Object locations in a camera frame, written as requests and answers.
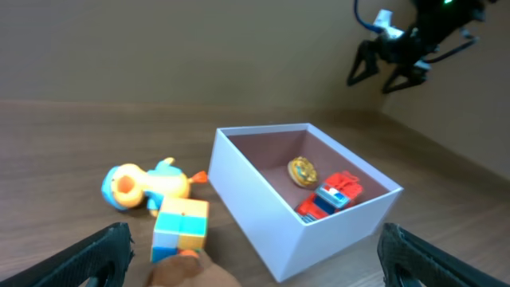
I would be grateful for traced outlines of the yellow duck toy blue hat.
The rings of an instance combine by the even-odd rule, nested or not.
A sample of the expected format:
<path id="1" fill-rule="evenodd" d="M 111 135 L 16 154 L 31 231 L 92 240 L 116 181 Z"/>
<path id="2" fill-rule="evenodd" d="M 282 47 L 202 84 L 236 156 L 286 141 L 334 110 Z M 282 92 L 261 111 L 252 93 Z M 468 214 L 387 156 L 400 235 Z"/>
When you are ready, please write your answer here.
<path id="1" fill-rule="evenodd" d="M 156 217 L 164 199 L 187 199 L 194 183 L 207 181 L 205 171 L 189 177 L 175 166 L 175 158 L 166 157 L 147 171 L 133 163 L 113 167 L 102 182 L 101 193 L 108 204 L 120 211 L 146 202 L 147 210 Z"/>

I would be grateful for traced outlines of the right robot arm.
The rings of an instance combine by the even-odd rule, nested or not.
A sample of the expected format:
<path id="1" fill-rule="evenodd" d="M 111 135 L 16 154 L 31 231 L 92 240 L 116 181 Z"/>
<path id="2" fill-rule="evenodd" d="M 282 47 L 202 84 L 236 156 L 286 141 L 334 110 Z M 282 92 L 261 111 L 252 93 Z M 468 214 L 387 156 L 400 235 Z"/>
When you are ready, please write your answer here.
<path id="1" fill-rule="evenodd" d="M 359 2 L 354 1 L 356 20 L 375 37 L 359 44 L 347 85 L 355 85 L 377 74 L 377 60 L 383 60 L 394 64 L 395 69 L 383 85 L 382 93 L 412 88 L 426 82 L 433 63 L 443 61 L 478 42 L 478 38 L 470 34 L 465 26 L 472 21 L 485 21 L 484 1 L 416 0 L 413 4 L 417 11 L 416 18 L 407 29 L 400 30 L 391 25 L 392 13 L 389 10 L 380 10 L 372 24 L 365 22 L 359 16 Z M 439 45 L 456 30 L 467 40 L 466 43 L 439 57 L 426 57 L 436 53 Z"/>

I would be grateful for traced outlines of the white box pink inside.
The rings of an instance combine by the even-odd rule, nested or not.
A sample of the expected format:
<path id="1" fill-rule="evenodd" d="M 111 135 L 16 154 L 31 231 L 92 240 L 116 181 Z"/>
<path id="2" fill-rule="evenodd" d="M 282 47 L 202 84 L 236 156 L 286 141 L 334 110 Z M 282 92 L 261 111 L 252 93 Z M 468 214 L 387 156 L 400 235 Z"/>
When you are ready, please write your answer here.
<path id="1" fill-rule="evenodd" d="M 287 171 L 298 156 L 312 162 L 320 179 L 338 171 L 358 177 L 363 193 L 356 205 L 304 222 L 295 208 L 310 192 Z M 312 124 L 217 129 L 209 181 L 278 282 L 372 235 L 402 192 Z"/>

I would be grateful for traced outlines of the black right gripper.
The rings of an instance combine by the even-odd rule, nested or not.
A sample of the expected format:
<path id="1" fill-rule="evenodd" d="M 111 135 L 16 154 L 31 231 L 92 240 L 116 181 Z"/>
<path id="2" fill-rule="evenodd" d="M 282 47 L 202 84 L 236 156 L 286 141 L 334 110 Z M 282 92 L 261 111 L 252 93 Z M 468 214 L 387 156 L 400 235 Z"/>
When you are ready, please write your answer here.
<path id="1" fill-rule="evenodd" d="M 354 63 L 347 77 L 352 86 L 379 72 L 377 60 L 396 64 L 382 87 L 383 94 L 412 88 L 426 82 L 428 66 L 443 61 L 462 51 L 459 45 L 440 56 L 426 59 L 436 53 L 439 45 L 455 30 L 462 31 L 462 17 L 459 15 L 418 15 L 404 34 L 390 39 L 383 30 L 375 27 L 374 41 L 362 41 L 355 55 Z"/>

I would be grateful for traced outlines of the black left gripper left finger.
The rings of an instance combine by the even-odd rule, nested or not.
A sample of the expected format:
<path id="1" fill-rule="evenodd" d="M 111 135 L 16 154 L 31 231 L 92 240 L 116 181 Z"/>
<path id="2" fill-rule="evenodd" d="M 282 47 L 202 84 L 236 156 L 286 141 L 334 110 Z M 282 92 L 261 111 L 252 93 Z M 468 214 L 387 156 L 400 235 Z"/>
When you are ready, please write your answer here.
<path id="1" fill-rule="evenodd" d="M 116 222 L 1 281 L 10 287 L 105 286 L 124 283 L 134 257 L 126 222 Z"/>

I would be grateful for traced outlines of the yellow spinning top toy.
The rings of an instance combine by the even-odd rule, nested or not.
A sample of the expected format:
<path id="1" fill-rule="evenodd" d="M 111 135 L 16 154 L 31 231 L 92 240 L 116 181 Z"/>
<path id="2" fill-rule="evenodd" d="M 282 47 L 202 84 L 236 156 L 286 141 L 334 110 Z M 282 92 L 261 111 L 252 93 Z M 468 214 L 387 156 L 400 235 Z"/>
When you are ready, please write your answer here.
<path id="1" fill-rule="evenodd" d="M 288 163 L 288 174 L 299 187 L 309 188 L 318 181 L 314 165 L 305 157 L 298 156 Z"/>

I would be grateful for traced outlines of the red toy fire truck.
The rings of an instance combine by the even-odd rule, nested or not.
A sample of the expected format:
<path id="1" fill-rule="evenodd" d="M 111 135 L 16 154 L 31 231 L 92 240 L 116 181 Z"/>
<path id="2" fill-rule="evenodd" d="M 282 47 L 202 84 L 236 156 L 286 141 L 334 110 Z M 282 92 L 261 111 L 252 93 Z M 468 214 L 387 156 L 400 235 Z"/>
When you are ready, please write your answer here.
<path id="1" fill-rule="evenodd" d="M 358 177 L 348 171 L 336 172 L 301 202 L 295 212 L 305 223 L 314 222 L 353 207 L 362 193 Z"/>

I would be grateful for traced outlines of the brown plush toy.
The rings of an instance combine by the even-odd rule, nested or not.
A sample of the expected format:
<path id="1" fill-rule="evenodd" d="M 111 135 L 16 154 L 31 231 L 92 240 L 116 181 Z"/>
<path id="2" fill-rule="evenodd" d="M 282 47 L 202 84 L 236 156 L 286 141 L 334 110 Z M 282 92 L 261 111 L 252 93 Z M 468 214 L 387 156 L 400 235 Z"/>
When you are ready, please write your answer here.
<path id="1" fill-rule="evenodd" d="M 156 263 L 144 286 L 241 287 L 241 283 L 214 263 L 205 251 L 184 250 Z"/>

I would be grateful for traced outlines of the colourful puzzle cube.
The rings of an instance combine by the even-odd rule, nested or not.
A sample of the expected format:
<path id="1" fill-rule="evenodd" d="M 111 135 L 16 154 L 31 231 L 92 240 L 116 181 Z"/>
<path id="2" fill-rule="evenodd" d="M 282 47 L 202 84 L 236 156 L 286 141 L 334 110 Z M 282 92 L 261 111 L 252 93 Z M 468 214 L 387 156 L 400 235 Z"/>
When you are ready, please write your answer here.
<path id="1" fill-rule="evenodd" d="M 165 198 L 154 226 L 151 262 L 159 262 L 184 250 L 203 250 L 209 210 L 207 201 Z"/>

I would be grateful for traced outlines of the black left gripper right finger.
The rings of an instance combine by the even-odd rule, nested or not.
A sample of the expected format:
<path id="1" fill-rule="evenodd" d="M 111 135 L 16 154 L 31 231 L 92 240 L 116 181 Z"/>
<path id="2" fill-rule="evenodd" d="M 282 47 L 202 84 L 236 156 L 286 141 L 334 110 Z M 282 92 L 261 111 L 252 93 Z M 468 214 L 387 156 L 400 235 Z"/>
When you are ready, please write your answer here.
<path id="1" fill-rule="evenodd" d="M 377 254 L 386 287 L 509 287 L 394 223 L 385 223 Z"/>

